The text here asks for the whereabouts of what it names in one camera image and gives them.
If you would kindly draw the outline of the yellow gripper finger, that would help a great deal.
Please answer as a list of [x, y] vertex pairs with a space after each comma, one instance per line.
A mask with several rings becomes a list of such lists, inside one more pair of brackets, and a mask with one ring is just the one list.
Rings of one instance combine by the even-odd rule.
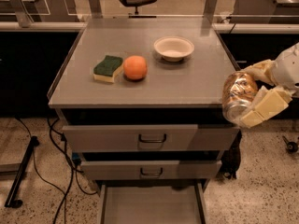
[[262, 86], [255, 95], [252, 104], [239, 118], [242, 127], [251, 128], [273, 118], [289, 106], [292, 91], [277, 86], [268, 90]]
[[263, 60], [243, 69], [243, 71], [251, 75], [255, 80], [262, 81], [271, 86], [276, 85], [276, 81], [272, 74], [272, 70], [276, 63], [270, 59]]

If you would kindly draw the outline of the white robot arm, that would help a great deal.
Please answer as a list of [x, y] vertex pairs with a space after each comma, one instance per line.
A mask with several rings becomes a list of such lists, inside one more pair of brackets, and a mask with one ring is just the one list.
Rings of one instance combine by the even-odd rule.
[[285, 110], [292, 98], [299, 96], [299, 43], [282, 51], [275, 60], [248, 66], [244, 72], [265, 86], [257, 91], [253, 102], [238, 119], [241, 127], [251, 128]]

